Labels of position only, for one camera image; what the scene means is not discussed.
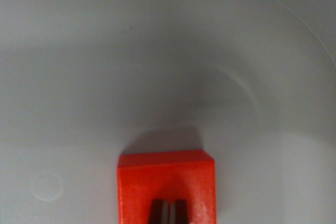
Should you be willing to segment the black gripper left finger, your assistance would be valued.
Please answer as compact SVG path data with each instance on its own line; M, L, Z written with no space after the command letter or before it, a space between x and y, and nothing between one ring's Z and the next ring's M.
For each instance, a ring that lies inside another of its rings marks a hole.
M163 199L154 199L151 202L148 224L168 224L169 203Z

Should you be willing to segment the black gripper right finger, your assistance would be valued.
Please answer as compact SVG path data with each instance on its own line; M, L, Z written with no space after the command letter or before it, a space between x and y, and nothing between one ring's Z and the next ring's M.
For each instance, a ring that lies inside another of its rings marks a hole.
M170 204L170 223L189 224L186 199L178 199Z

